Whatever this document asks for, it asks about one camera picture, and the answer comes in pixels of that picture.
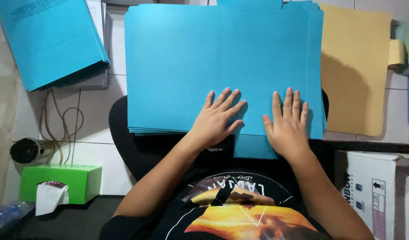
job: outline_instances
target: stack of blue paper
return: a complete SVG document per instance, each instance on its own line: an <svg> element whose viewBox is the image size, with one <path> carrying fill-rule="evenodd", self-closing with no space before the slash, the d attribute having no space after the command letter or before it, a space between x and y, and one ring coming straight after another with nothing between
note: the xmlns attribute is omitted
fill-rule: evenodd
<svg viewBox="0 0 409 240"><path fill-rule="evenodd" d="M27 90L73 84L109 67L84 0L0 0L0 22Z"/></svg>
<svg viewBox="0 0 409 240"><path fill-rule="evenodd" d="M135 134L187 132L210 90L238 88L247 106L233 120L234 157L276 158L262 115L288 87L310 106L308 134L322 139L323 11L311 1L219 0L218 6L143 4L125 15L128 128Z"/></svg>

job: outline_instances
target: black t-shirt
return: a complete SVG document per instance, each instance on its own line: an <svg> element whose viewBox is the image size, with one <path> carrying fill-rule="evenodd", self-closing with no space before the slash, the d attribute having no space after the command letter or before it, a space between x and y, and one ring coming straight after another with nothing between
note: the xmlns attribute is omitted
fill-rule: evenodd
<svg viewBox="0 0 409 240"><path fill-rule="evenodd" d="M100 239L331 239L285 187L226 171L188 184L159 216L115 216Z"/></svg>

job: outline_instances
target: tissue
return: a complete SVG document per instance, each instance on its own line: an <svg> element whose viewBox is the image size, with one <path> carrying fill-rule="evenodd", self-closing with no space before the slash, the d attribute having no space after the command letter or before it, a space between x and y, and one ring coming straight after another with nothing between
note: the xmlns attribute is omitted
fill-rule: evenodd
<svg viewBox="0 0 409 240"><path fill-rule="evenodd" d="M68 185L62 182L37 185L36 216L52 213L61 204L68 204Z"/></svg>

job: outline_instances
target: hand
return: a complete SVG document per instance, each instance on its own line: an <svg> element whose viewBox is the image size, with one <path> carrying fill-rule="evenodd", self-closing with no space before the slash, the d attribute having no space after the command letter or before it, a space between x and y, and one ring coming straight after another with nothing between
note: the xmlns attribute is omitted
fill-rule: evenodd
<svg viewBox="0 0 409 240"><path fill-rule="evenodd" d="M198 114L194 125L185 136L185 138L189 139L194 145L196 150L201 152L210 146L220 143L243 123L243 120L236 120L226 127L229 118L233 117L246 103L246 100L243 100L232 108L229 108L239 92L238 89L234 90L232 94L223 101L225 96L229 93L229 88L226 88L213 104L212 98L214 92L210 91L209 94L207 94L202 111Z"/></svg>
<svg viewBox="0 0 409 240"><path fill-rule="evenodd" d="M292 88L288 88L283 103L283 114L280 108L280 96L277 91L273 93L273 119L264 115L265 131L268 141L274 150L283 156L289 164L301 161L304 154L311 150L308 145L308 136L305 129L307 122L308 103L304 102L302 112L299 108L300 94L295 91L292 104Z"/></svg>

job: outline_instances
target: green tissue box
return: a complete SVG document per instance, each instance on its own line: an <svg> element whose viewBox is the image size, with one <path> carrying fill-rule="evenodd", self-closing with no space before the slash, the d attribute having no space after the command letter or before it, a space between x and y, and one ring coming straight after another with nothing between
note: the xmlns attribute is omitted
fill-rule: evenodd
<svg viewBox="0 0 409 240"><path fill-rule="evenodd" d="M20 178L19 200L35 202L37 184L62 182L68 185L68 203L85 204L99 194L101 166L45 164L25 167Z"/></svg>

